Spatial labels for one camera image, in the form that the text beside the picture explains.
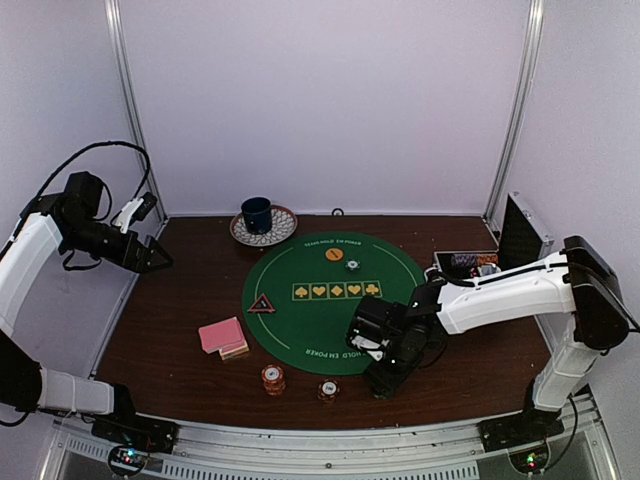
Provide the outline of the black red hundred chip stack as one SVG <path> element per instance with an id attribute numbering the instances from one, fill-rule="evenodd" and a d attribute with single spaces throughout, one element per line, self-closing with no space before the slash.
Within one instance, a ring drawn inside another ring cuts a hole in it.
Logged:
<path id="1" fill-rule="evenodd" d="M 340 393 L 339 383 L 335 379 L 324 379 L 317 387 L 316 396 L 324 404 L 332 404 Z"/>

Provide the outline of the green twenty chips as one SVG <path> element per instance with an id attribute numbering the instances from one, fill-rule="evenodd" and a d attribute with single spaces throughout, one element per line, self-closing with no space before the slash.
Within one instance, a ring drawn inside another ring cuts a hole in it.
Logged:
<path id="1" fill-rule="evenodd" d="M 357 271 L 361 268 L 361 262 L 356 259 L 349 259 L 345 263 L 345 268 L 348 271 Z"/>

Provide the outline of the orange big blind button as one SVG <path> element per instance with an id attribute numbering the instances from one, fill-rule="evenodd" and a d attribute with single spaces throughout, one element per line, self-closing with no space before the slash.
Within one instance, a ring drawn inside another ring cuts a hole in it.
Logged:
<path id="1" fill-rule="evenodd" d="M 344 258 L 344 251 L 338 247 L 330 247 L 325 251 L 325 257 L 330 262 L 339 262 Z"/>

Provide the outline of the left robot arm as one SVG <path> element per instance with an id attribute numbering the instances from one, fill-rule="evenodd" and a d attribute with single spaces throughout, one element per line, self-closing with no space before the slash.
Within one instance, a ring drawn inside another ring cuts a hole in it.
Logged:
<path id="1" fill-rule="evenodd" d="M 127 390 L 42 367 L 13 340 L 32 284 L 53 253 L 81 251 L 136 274 L 169 268 L 172 257 L 153 237 L 140 241 L 131 226 L 155 207 L 147 192 L 125 204 L 111 224 L 98 219 L 104 182 L 72 174 L 61 193 L 39 195 L 20 216 L 17 234 L 1 253 L 1 402 L 23 414 L 36 410 L 105 415 L 106 429 L 123 444 L 137 442 L 144 424 L 122 406 Z"/>

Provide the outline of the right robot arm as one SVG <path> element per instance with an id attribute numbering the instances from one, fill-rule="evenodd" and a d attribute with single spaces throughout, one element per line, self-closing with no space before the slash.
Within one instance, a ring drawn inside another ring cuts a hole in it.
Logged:
<path id="1" fill-rule="evenodd" d="M 371 357 L 365 378 L 378 397 L 393 395 L 425 350 L 453 335 L 527 316 L 572 315 L 523 411 L 505 421 L 526 442 L 556 421 L 597 357 L 639 330 L 617 274 L 581 236 L 565 238 L 563 249 L 543 259 L 484 277 L 455 279 L 436 267 L 424 277 L 407 305 L 366 295 L 352 317 L 346 343 Z"/>

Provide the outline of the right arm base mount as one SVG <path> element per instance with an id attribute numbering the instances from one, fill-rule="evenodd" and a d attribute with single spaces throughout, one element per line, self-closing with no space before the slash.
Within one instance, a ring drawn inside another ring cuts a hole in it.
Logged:
<path id="1" fill-rule="evenodd" d="M 562 434 L 560 420 L 531 420 L 520 415 L 484 420 L 478 425 L 485 452 L 511 449 Z"/>

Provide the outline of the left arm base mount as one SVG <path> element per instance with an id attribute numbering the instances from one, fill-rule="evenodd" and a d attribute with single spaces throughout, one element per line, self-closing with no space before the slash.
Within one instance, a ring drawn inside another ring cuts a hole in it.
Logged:
<path id="1" fill-rule="evenodd" d="M 143 452 L 166 454 L 173 452 L 178 430 L 174 422 L 149 417 L 135 417 L 132 425 L 96 417 L 91 427 L 95 437 Z"/>

